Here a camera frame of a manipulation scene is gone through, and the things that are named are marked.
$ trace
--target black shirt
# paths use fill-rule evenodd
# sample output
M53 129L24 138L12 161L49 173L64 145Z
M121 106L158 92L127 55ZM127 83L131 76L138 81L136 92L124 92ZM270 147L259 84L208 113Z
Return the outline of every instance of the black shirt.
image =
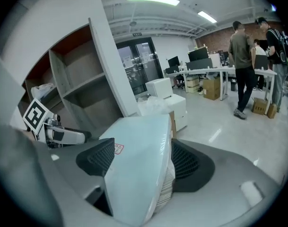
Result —
M269 59L273 62L273 64L281 64L281 60L278 57L276 53L279 53L280 51L280 46L279 46L279 40L278 38L272 33L275 32L274 30L270 31L271 29L269 28L266 33L267 41L269 47L274 46L275 48L275 53L272 56L269 56Z

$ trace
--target white bag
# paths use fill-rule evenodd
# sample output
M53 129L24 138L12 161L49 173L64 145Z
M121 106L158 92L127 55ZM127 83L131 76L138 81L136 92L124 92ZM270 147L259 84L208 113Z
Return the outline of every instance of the white bag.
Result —
M168 114L171 112L165 100L156 96L150 96L146 101L139 98L138 107L142 116Z
M53 83L47 83L38 87L33 87L31 88L31 95L33 98L41 100L41 98L47 95L54 87L55 86Z

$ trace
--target trash bin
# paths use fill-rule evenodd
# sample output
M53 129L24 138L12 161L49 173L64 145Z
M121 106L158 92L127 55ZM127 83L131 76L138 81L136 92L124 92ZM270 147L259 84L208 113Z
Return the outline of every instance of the trash bin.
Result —
M236 80L231 81L231 91L236 91Z

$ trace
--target white shelf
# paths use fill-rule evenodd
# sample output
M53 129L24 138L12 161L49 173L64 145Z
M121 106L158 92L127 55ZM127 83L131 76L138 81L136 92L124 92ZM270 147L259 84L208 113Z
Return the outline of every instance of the white shelf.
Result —
M73 89L67 91L63 94L63 98L67 99L68 97L78 94L88 87L93 86L94 84L100 82L101 80L105 79L105 73L101 73L93 78L88 79L87 81L84 81L83 83L79 84L78 86L74 87Z

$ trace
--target white floor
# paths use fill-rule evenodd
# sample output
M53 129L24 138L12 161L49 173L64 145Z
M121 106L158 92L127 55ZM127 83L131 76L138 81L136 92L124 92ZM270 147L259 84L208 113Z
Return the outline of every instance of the white floor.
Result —
M272 177L278 184L288 176L288 98L283 97L280 113L274 119L252 113L250 99L244 113L246 120L233 116L238 97L237 91L228 90L223 101L212 101L198 93L174 89L186 98L188 126L177 133L178 139L195 141L215 148L240 154ZM264 98L258 89L253 97Z

